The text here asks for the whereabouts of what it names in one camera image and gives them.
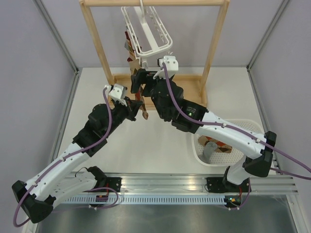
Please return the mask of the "grey sock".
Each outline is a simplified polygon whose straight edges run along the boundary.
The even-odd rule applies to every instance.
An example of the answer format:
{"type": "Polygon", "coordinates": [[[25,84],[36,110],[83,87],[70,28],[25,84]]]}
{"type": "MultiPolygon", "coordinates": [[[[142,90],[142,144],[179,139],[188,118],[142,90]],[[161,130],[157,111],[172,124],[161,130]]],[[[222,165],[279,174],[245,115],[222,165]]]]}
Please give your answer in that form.
{"type": "Polygon", "coordinates": [[[212,156],[212,154],[214,153],[214,151],[218,148],[217,144],[214,142],[208,142],[205,147],[204,150],[202,152],[202,154],[199,156],[199,159],[204,162],[204,163],[209,163],[210,162],[210,158],[212,156]]]}

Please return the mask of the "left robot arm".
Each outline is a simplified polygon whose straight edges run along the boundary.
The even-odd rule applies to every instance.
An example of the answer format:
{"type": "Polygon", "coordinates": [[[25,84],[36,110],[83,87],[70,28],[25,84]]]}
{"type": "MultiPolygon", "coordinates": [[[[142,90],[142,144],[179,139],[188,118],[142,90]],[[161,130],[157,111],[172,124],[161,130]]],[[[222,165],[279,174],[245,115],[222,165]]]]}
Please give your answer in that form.
{"type": "Polygon", "coordinates": [[[85,126],[61,156],[31,179],[25,182],[18,180],[12,185],[18,202],[14,226],[21,226],[17,223],[20,209],[27,215],[28,221],[39,223],[66,199],[88,190],[103,191],[106,187],[106,175],[97,166],[88,168],[85,175],[69,182],[61,184],[61,181],[106,145],[108,137],[126,119],[135,121],[141,105],[141,101],[128,97],[115,101],[114,108],[105,103],[95,105],[85,126]]]}

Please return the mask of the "beige argyle sock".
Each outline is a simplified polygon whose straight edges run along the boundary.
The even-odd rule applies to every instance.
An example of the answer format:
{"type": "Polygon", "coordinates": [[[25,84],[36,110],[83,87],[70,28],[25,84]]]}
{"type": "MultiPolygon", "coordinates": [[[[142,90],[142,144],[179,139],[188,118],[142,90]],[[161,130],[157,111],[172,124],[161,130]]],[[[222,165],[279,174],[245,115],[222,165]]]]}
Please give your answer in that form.
{"type": "MultiPolygon", "coordinates": [[[[135,50],[132,46],[132,42],[131,42],[128,30],[125,31],[125,36],[126,36],[126,42],[124,46],[129,52],[127,62],[129,63],[131,74],[134,75],[141,68],[140,61],[136,57],[135,50]]],[[[144,97],[142,96],[142,92],[143,92],[142,86],[140,86],[140,90],[137,93],[135,93],[135,100],[140,100],[143,102],[143,104],[140,106],[140,110],[142,111],[143,118],[147,120],[149,117],[149,114],[145,106],[145,101],[144,101],[144,97]]]]}
{"type": "Polygon", "coordinates": [[[218,148],[214,151],[217,153],[231,153],[232,152],[232,147],[226,143],[223,143],[219,140],[216,140],[214,138],[208,137],[208,136],[200,136],[198,138],[198,142],[200,145],[202,145],[203,147],[205,147],[205,145],[208,142],[214,142],[217,144],[218,148]]]}

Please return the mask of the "white plastic clip hanger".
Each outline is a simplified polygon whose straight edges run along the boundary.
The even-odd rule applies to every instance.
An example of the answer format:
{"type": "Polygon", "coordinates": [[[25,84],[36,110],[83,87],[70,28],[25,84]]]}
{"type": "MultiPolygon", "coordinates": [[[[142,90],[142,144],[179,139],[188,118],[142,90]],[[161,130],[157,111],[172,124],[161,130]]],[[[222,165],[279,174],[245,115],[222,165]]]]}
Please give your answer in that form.
{"type": "Polygon", "coordinates": [[[141,67],[148,68],[147,58],[161,53],[166,54],[169,50],[171,51],[173,39],[160,19],[155,7],[146,6],[143,4],[143,1],[140,1],[139,6],[121,7],[121,12],[141,67]],[[131,20],[130,12],[134,12],[138,19],[137,24],[141,27],[142,34],[149,44],[148,50],[142,49],[142,45],[138,40],[138,30],[134,27],[135,23],[131,20]]]}

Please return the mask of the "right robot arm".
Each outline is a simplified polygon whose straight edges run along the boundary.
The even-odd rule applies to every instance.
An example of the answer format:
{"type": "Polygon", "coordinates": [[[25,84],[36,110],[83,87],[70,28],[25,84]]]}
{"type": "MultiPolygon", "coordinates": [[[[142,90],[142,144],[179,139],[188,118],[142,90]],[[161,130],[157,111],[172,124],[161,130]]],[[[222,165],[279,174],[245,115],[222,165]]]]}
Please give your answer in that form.
{"type": "Polygon", "coordinates": [[[252,133],[184,99],[183,89],[176,85],[173,77],[159,78],[154,71],[141,68],[131,75],[131,93],[137,93],[141,85],[145,86],[142,95],[151,98],[161,119],[180,131],[216,139],[243,153],[220,179],[225,190],[234,191],[251,177],[268,176],[276,143],[274,132],[252,133]]]}

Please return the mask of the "beige argyle sock front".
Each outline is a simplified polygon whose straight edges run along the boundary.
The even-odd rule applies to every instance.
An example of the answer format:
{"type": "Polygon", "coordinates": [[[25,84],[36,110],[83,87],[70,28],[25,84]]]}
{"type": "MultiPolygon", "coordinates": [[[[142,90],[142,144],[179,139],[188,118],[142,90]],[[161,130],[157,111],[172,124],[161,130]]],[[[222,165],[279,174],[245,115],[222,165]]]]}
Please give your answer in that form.
{"type": "Polygon", "coordinates": [[[203,147],[205,147],[205,145],[208,142],[214,142],[217,144],[218,148],[214,151],[217,153],[231,153],[232,152],[232,147],[226,143],[223,143],[219,140],[216,140],[214,138],[208,137],[208,136],[200,136],[198,138],[198,142],[200,145],[202,145],[203,147]]]}

